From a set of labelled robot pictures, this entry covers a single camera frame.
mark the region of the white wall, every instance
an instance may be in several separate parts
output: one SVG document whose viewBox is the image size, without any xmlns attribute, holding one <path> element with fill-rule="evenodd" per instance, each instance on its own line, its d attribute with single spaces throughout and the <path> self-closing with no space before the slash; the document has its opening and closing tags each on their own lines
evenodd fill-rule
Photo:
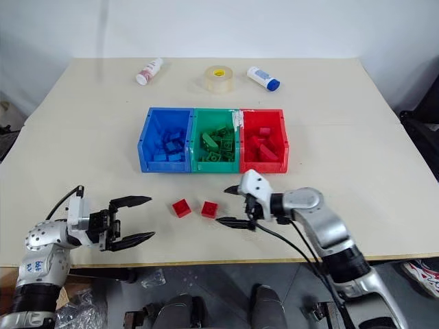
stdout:
<svg viewBox="0 0 439 329">
<path fill-rule="evenodd" d="M 27 114 L 100 56 L 360 57 L 398 112 L 439 73 L 439 1 L 0 0 L 0 91 Z"/>
</svg>

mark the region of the red bin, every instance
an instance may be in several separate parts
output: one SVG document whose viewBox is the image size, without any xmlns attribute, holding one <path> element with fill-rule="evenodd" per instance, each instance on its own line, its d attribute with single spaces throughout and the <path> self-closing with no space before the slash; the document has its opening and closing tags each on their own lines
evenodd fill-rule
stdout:
<svg viewBox="0 0 439 329">
<path fill-rule="evenodd" d="M 239 170 L 286 173 L 289 144 L 282 110 L 241 109 Z"/>
</svg>

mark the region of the floor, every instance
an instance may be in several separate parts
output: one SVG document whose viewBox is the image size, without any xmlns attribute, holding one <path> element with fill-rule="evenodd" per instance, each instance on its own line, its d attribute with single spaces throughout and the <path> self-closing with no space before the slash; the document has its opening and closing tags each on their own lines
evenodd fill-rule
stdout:
<svg viewBox="0 0 439 329">
<path fill-rule="evenodd" d="M 390 292 L 399 302 L 410 328 L 437 328 L 439 301 L 433 300 L 399 271 L 395 263 L 375 267 Z M 141 269 L 141 278 L 154 268 Z M 250 328 L 248 305 L 253 284 L 270 285 L 284 303 L 288 328 L 327 328 L 308 318 L 304 306 L 315 301 L 329 301 L 330 295 L 306 265 L 246 264 L 163 267 L 166 284 L 144 289 L 140 280 L 134 284 L 107 281 L 108 327 L 123 327 L 126 311 L 139 310 L 149 303 L 163 304 L 180 293 L 202 296 L 209 312 L 209 326 Z"/>
</svg>

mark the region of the plastic bag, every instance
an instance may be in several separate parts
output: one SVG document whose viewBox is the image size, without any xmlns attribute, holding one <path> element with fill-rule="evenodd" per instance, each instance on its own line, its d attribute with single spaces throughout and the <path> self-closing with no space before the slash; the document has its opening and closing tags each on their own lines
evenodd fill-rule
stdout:
<svg viewBox="0 0 439 329">
<path fill-rule="evenodd" d="M 162 269 L 156 269 L 140 282 L 145 289 L 161 286 L 166 283 L 165 275 Z"/>
<path fill-rule="evenodd" d="M 80 291 L 69 303 L 56 311 L 55 328 L 107 328 L 105 300 L 98 300 L 91 289 Z"/>
</svg>

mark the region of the tape roll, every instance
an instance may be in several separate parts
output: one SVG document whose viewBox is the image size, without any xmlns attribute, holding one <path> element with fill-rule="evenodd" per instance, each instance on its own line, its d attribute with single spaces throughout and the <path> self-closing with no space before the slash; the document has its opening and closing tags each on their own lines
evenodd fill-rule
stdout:
<svg viewBox="0 0 439 329">
<path fill-rule="evenodd" d="M 204 87 L 215 94 L 227 93 L 233 89 L 233 71 L 230 67 L 215 65 L 204 72 Z"/>
</svg>

